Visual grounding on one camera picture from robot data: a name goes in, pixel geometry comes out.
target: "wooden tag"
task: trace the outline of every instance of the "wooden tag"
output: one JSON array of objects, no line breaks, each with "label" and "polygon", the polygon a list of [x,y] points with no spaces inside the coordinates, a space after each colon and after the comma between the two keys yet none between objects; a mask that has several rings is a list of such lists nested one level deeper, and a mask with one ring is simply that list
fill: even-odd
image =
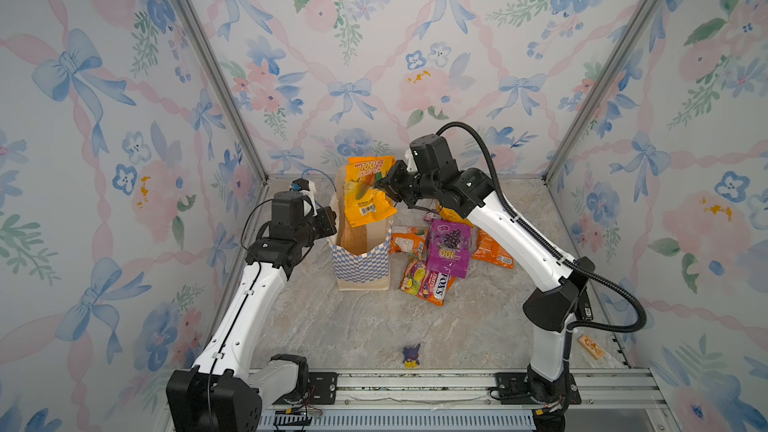
[{"label": "wooden tag", "polygon": [[601,349],[600,346],[592,341],[592,339],[586,334],[582,335],[578,342],[583,348],[587,349],[587,352],[589,352],[595,360],[600,360],[605,355],[603,349]]}]

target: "floral wallpaper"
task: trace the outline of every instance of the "floral wallpaper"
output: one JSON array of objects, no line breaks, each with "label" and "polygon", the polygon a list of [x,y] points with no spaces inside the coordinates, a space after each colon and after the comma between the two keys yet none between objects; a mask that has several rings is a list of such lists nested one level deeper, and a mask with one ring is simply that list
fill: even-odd
[{"label": "floral wallpaper", "polygon": [[664,0],[550,185],[688,432],[768,430],[767,1]]},{"label": "floral wallpaper", "polygon": [[0,10],[0,430],[154,430],[259,182],[168,0]]},{"label": "floral wallpaper", "polygon": [[269,174],[333,176],[463,120],[510,176],[546,169],[639,0],[191,1]]}]

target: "purple toy figure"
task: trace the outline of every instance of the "purple toy figure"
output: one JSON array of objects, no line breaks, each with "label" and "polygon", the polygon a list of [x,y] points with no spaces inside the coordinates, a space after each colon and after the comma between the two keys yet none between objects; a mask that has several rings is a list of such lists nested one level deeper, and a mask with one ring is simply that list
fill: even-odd
[{"label": "purple toy figure", "polygon": [[413,369],[417,368],[419,366],[418,363],[418,349],[422,345],[419,344],[415,347],[404,347],[402,348],[402,355],[404,356],[404,359],[402,362],[406,365],[406,369]]}]

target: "pink flower pattern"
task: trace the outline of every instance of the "pink flower pattern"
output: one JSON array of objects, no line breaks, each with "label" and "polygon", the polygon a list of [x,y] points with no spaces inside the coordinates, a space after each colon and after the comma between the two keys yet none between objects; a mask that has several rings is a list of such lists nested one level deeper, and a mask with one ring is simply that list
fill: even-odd
[{"label": "pink flower pattern", "polygon": [[717,40],[702,40],[696,43],[680,61],[680,78],[691,82],[704,77],[720,62],[723,45]]},{"label": "pink flower pattern", "polygon": [[726,199],[706,191],[690,194],[664,213],[663,222],[680,250],[696,257],[687,272],[698,274],[698,289],[733,295],[734,286],[746,280],[737,262],[752,244],[752,234],[744,214]]},{"label": "pink flower pattern", "polygon": [[176,165],[168,168],[162,160],[153,160],[139,174],[130,207],[136,221],[152,232],[152,238],[164,242],[170,223],[178,214],[179,201],[191,196],[187,172]]},{"label": "pink flower pattern", "polygon": [[304,9],[304,19],[309,28],[325,33],[336,23],[336,5],[333,0],[311,0]]},{"label": "pink flower pattern", "polygon": [[753,4],[742,2],[730,15],[730,22],[720,32],[720,40],[729,52],[743,56],[756,42],[768,38],[768,5],[766,0]]},{"label": "pink flower pattern", "polygon": [[451,98],[448,74],[440,69],[419,69],[406,74],[400,82],[400,100],[397,105],[401,111],[426,110],[434,106],[444,110],[450,116],[457,100]]}]

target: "black cable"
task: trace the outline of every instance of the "black cable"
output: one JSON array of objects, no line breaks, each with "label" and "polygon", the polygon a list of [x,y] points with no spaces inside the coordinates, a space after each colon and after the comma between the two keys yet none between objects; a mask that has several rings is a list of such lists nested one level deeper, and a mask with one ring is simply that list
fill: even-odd
[{"label": "black cable", "polygon": [[571,342],[573,341],[573,329],[565,329],[565,347],[563,347],[563,374],[565,374],[565,397],[561,413],[565,414],[571,404]]},{"label": "black cable", "polygon": [[507,202],[507,198],[504,197],[504,192],[502,192],[502,186],[498,182],[498,175],[496,174],[496,168],[493,165],[493,158],[491,158],[491,153],[488,151],[488,148],[485,145],[485,142],[483,141],[482,137],[480,137],[480,134],[477,133],[473,128],[465,124],[464,122],[449,122],[445,124],[443,127],[440,127],[440,130],[437,130],[437,135],[442,135],[446,130],[451,129],[453,127],[458,127],[460,129],[464,129],[472,136],[473,139],[475,139],[476,143],[480,147],[480,150],[483,154],[483,157],[485,158],[485,163],[488,165],[488,173],[491,176],[491,182],[493,184],[494,191],[496,192],[496,196],[498,197],[498,200],[502,204],[502,207],[504,207],[504,210],[507,214],[509,214],[510,217],[512,217],[512,220],[516,221],[517,224],[519,224],[521,227],[525,229],[525,231],[531,235],[534,239],[536,239],[536,242],[541,244],[547,252],[549,252],[552,257],[554,257],[558,262],[561,262],[565,264],[566,267],[570,268],[574,272],[578,272],[579,274],[582,274],[583,276],[590,278],[594,280],[595,282],[604,285],[605,287],[608,287],[612,291],[619,294],[621,297],[627,300],[627,302],[634,308],[634,310],[638,314],[638,319],[634,322],[634,324],[631,325],[612,325],[612,324],[601,324],[599,322],[587,322],[587,321],[575,321],[571,322],[567,327],[567,331],[573,331],[576,327],[589,327],[589,328],[596,328],[603,331],[609,331],[609,332],[616,332],[620,334],[628,334],[631,332],[637,332],[641,330],[643,327],[645,327],[645,323],[647,321],[647,316],[645,313],[645,309],[643,308],[643,305],[640,303],[639,300],[635,298],[632,294],[624,290],[621,286],[618,284],[615,284],[611,282],[610,280],[606,279],[605,277],[602,277],[598,274],[595,274],[594,272],[590,272],[582,267],[579,267],[575,262],[568,260],[563,257],[563,255],[560,253],[559,250],[542,234],[538,233],[538,231],[529,224],[523,216],[520,216],[520,214],[516,213],[516,211],[513,209],[512,206],[509,205],[509,202]]},{"label": "black cable", "polygon": [[299,264],[301,264],[302,262],[304,262],[304,258],[306,258],[306,256],[307,256],[307,255],[309,255],[309,254],[310,254],[310,252],[312,252],[312,247],[314,247],[314,246],[315,246],[315,243],[314,243],[314,242],[312,242],[312,243],[310,244],[310,248],[309,248],[309,249],[308,249],[308,250],[307,250],[307,251],[304,253],[304,255],[302,255],[302,256],[301,256],[301,258],[299,259]]},{"label": "black cable", "polygon": [[250,211],[250,214],[248,214],[248,218],[245,219],[245,225],[243,226],[243,233],[240,234],[240,246],[245,249],[245,252],[248,252],[248,247],[243,245],[243,241],[245,240],[245,231],[248,230],[248,222],[250,222],[250,218],[254,216],[254,212],[256,211],[256,209],[258,207],[263,206],[267,202],[272,202],[272,200],[273,200],[272,198],[268,198],[267,200],[265,200],[264,202],[262,202],[258,206],[254,207],[254,210]]},{"label": "black cable", "polygon": [[[260,275],[261,275],[261,262],[259,262],[259,271],[256,273],[254,281],[250,284],[250,287],[248,287],[249,290],[254,288],[254,286],[256,285],[256,281],[259,280],[259,276]],[[240,303],[240,308],[237,309],[237,313],[235,314],[235,319],[232,321],[232,324],[236,324],[237,323],[237,318],[240,316],[240,312],[242,312],[243,306],[245,305],[245,302],[248,300],[248,297],[250,297],[250,295],[246,294],[245,298]],[[224,336],[224,340],[219,342],[219,351],[217,352],[218,354],[221,354],[221,351],[224,350],[224,346],[226,345],[226,340],[230,337],[230,332],[232,332],[232,329],[233,328],[230,328],[230,330],[226,331],[226,335]],[[210,372],[208,372],[208,385],[206,387],[207,388],[207,390],[206,390],[207,391],[207,396],[208,396],[208,420],[210,421],[210,429],[211,430],[216,430],[216,429],[214,428],[214,412],[213,412],[213,409],[211,409],[211,406],[210,406],[210,376],[214,374],[214,367],[216,367],[216,361],[217,360],[219,360],[219,359],[215,358],[214,359],[214,363],[210,366]]]},{"label": "black cable", "polygon": [[214,412],[210,408],[210,376],[214,374],[214,367],[216,367],[216,361],[219,359],[214,359],[213,365],[210,366],[210,372],[208,372],[208,385],[206,386],[206,390],[208,392],[208,420],[210,421],[210,429],[216,430],[214,428]]}]

